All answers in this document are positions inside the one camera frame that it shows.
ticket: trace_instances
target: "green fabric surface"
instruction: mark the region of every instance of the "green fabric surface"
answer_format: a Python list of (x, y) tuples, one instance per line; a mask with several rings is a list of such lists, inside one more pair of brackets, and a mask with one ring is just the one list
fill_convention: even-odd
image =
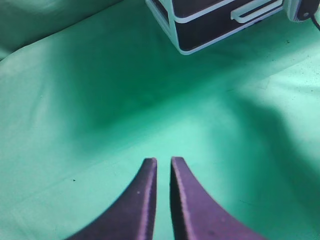
[(120, 0), (1, 0), (0, 61)]
[(172, 240), (170, 157), (270, 240), (320, 239), (320, 34), (284, 12), (182, 56), (143, 0), (0, 62), (0, 239), (62, 240), (158, 159), (155, 240)]

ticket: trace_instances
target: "white handle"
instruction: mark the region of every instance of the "white handle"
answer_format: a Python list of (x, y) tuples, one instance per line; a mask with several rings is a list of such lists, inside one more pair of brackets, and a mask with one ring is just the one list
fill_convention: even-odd
[(270, 2), (270, 0), (253, 0), (253, 1), (250, 1), (248, 2), (247, 4), (241, 6), (241, 7), (238, 7), (237, 9), (235, 10), (232, 10), (231, 11), (231, 19), (233, 20), (236, 20), (238, 23), (241, 23), (241, 24), (244, 24), (252, 19), (255, 19), (256, 17), (272, 10), (272, 9), (275, 9), (277, 7), (279, 7), (281, 4), (282, 4), (282, 1), (283, 0), (277, 0), (271, 4), (269, 4), (268, 6), (265, 6), (263, 8), (260, 8), (259, 10), (247, 15), (247, 16), (244, 16), (242, 17), (242, 15), (266, 4), (267, 2)]

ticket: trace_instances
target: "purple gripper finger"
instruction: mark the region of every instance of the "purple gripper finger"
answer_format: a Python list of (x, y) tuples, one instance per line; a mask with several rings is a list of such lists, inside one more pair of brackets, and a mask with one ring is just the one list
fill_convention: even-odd
[(152, 240), (156, 198), (157, 160), (147, 158), (120, 197), (67, 240)]
[(182, 157), (171, 159), (170, 210), (175, 240), (266, 240), (218, 205)]

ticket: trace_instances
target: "box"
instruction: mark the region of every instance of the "box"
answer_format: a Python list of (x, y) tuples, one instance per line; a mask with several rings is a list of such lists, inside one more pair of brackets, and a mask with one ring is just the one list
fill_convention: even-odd
[(243, 30), (283, 8), (283, 0), (146, 0), (183, 55)]

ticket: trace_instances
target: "green cloth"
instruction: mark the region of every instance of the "green cloth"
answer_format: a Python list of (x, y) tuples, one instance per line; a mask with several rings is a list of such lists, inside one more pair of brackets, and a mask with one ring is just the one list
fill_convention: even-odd
[(0, 62), (0, 239), (62, 240), (170, 157), (270, 240), (320, 236), (320, 34), (284, 12), (190, 56), (125, 0)]
[(0, 61), (120, 0), (1, 0)]

